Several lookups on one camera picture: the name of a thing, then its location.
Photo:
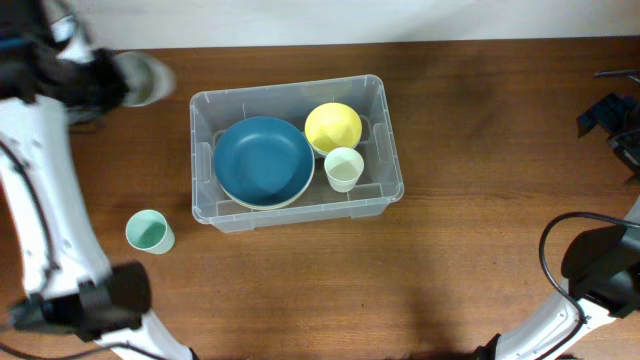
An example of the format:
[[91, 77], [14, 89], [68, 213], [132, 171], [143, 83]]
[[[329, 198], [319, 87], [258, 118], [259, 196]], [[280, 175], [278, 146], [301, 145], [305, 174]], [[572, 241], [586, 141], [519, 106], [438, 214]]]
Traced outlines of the grey cup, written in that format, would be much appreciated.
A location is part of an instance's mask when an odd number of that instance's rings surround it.
[[122, 105], [143, 107], [168, 97], [175, 89], [173, 71], [163, 62], [144, 52], [116, 55], [114, 61], [129, 88]]

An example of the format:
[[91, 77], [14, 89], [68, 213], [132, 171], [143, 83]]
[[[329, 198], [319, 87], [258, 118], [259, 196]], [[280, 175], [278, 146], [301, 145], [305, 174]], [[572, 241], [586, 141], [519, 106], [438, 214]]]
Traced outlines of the dark blue large bowl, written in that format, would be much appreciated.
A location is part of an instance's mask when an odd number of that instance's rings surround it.
[[213, 165], [229, 197], [255, 209], [295, 200], [309, 187], [315, 171], [305, 135], [291, 123], [268, 116], [232, 125], [216, 144]]

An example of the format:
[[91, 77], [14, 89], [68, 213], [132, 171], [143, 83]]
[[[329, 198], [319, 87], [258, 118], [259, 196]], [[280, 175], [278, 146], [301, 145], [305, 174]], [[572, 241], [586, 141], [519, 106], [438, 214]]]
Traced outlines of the cream white cup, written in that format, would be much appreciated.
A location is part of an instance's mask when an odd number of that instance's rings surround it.
[[334, 191], [351, 191], [364, 171], [364, 159], [354, 149], [336, 148], [324, 160], [324, 170]]

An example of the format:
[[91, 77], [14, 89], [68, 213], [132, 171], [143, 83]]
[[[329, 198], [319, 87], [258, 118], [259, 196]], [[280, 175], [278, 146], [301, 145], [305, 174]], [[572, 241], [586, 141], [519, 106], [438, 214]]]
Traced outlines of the yellow small bowl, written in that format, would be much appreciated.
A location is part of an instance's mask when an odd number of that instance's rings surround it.
[[313, 109], [304, 126], [308, 142], [322, 156], [340, 147], [355, 148], [361, 140], [362, 130], [362, 120], [356, 111], [337, 102]]

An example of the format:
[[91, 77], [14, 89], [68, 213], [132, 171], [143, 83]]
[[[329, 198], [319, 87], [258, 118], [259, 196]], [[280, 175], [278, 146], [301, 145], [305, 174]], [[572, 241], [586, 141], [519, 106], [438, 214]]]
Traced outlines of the cream large bowl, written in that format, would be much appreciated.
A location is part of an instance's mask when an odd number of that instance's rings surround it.
[[312, 183], [315, 165], [296, 167], [234, 167], [218, 179], [233, 201], [252, 210], [275, 210], [299, 200]]

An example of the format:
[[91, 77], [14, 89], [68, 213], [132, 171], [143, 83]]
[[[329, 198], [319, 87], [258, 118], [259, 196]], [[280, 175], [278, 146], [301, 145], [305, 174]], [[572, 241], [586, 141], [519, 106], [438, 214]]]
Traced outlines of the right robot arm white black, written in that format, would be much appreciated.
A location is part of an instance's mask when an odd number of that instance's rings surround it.
[[[546, 260], [547, 238], [569, 219], [603, 222], [569, 245], [556, 280]], [[476, 348], [474, 359], [557, 359], [589, 332], [639, 310], [639, 205], [625, 219], [570, 212], [552, 219], [538, 245], [543, 273], [554, 292], [516, 329]]]

